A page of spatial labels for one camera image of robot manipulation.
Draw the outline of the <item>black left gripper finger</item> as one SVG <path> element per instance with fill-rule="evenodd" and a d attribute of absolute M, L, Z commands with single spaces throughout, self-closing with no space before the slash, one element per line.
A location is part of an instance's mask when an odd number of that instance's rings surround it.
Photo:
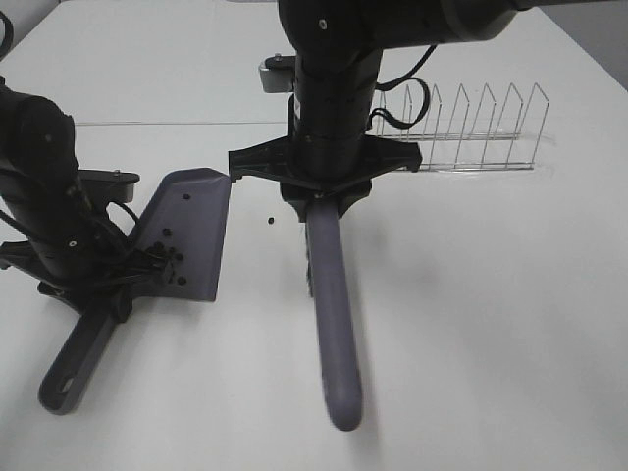
<path fill-rule="evenodd" d="M 111 297 L 111 316 L 117 323 L 125 323 L 132 312 L 133 297 L 130 288 L 119 288 Z"/>

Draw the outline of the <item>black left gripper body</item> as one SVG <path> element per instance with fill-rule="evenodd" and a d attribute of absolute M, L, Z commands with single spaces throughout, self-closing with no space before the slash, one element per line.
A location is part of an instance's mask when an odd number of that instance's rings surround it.
<path fill-rule="evenodd" d="M 97 296 L 112 297 L 130 288 L 133 299 L 156 296 L 159 268 L 145 250 L 134 249 L 118 261 L 103 262 L 71 253 L 67 257 L 39 256 L 28 241 L 1 245 L 1 268 L 13 267 L 39 281 L 39 291 L 67 302 Z"/>

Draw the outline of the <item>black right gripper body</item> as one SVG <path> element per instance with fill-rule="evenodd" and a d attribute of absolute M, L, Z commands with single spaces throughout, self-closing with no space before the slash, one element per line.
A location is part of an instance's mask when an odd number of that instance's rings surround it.
<path fill-rule="evenodd" d="M 419 170 L 416 143 L 365 135 L 355 143 L 296 142 L 287 136 L 229 152 L 233 182 L 243 177 L 331 193 L 405 168 Z"/>

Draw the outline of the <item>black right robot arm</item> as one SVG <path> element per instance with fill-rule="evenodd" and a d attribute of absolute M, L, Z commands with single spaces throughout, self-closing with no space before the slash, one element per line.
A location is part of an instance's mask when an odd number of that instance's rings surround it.
<path fill-rule="evenodd" d="M 501 33 L 526 1 L 281 1 L 279 19 L 293 56 L 271 70 L 288 85 L 288 133 L 229 154 L 232 181 L 244 176 L 279 183 L 299 220 L 317 201 L 332 201 L 338 215 L 369 195 L 372 180 L 422 162 L 415 143 L 368 134 L 381 116 L 375 92 L 395 87 L 377 81 L 385 50 L 489 40 Z"/>

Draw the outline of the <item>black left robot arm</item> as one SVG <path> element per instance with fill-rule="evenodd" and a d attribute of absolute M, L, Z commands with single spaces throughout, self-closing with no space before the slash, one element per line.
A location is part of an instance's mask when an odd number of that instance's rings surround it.
<path fill-rule="evenodd" d="M 135 287 L 158 278 L 163 258 L 136 247 L 111 219 L 126 209 L 140 177 L 83 170 L 76 128 L 48 98 L 1 87 L 1 218 L 25 236 L 1 245 L 1 267 L 35 278 L 40 290 L 77 310 L 96 301 L 118 322 L 132 310 Z"/>

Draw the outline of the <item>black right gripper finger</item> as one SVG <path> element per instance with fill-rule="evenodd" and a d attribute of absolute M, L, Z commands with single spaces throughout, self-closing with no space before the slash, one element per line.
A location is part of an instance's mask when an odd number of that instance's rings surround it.
<path fill-rule="evenodd" d="M 308 188 L 288 183 L 280 184 L 282 200 L 292 207 L 299 221 L 307 219 L 307 207 L 312 201 L 312 191 Z"/>

